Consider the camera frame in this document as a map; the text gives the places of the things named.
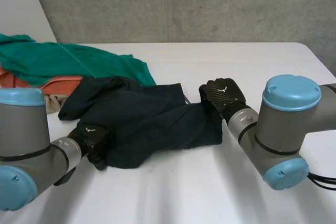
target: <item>gray wall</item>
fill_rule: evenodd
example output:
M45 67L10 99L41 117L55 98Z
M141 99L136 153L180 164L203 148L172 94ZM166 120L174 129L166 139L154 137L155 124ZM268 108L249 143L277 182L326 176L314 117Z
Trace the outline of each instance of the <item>gray wall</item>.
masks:
M40 0L58 41L307 45L336 74L336 0Z

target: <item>light blue joint cap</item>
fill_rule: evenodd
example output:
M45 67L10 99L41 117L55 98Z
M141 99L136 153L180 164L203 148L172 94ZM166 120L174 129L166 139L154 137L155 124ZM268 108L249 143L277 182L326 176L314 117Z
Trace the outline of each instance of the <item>light blue joint cap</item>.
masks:
M16 106L42 106L46 104L41 89L0 89L0 104Z
M269 79L262 100L280 111L303 111L314 107L321 100L319 85L303 76L283 74Z
M0 166L0 210L16 211L38 195L35 181L24 170L11 165Z
M302 157L286 160L273 166L263 175L263 180L274 190L291 188L302 182L309 167Z

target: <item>white wall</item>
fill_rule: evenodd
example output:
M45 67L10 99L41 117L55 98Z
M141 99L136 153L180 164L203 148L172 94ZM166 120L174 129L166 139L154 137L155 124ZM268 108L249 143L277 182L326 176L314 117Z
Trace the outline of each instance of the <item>white wall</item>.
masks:
M56 42L39 0L0 0L0 33Z

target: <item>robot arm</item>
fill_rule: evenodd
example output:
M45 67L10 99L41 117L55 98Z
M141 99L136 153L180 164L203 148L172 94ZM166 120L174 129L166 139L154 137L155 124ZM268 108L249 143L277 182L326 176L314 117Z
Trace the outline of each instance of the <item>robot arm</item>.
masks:
M299 155L305 135L336 128L336 106L331 106L336 84L318 86L305 77L273 77L263 92L259 115L246 105L232 79L209 81L200 93L275 190L307 177L309 167ZM81 125L50 143L39 89L0 90L0 115L0 210L18 210L51 185L67 182L85 156L97 169L106 167L101 153L113 133Z
M309 167L299 151L309 132L336 129L336 84L318 86L302 76L271 78L262 95L260 114L245 103L237 84L217 79L200 87L227 122L263 180L273 189L303 181Z
M99 152L110 134L96 125L75 128L50 143L44 96L39 89L0 90L0 210L15 211L51 185L69 180L81 159L106 165Z

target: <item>white tabletop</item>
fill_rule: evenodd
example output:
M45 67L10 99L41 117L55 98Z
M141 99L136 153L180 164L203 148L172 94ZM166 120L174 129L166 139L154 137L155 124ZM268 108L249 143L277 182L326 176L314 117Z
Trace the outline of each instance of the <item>white tabletop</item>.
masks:
M266 81L300 74L318 84L336 78L297 43L92 44L148 63L157 84L180 82L199 102L198 87L215 78L234 79L248 105L259 110ZM67 135L76 122L48 116L50 137ZM274 191L263 182L224 126L223 143L153 155L138 169L99 172L82 161L73 178L52 187L17 212L1 212L1 224L290 224L336 223L336 192L306 179ZM311 171L336 177L336 132L309 134L301 149Z

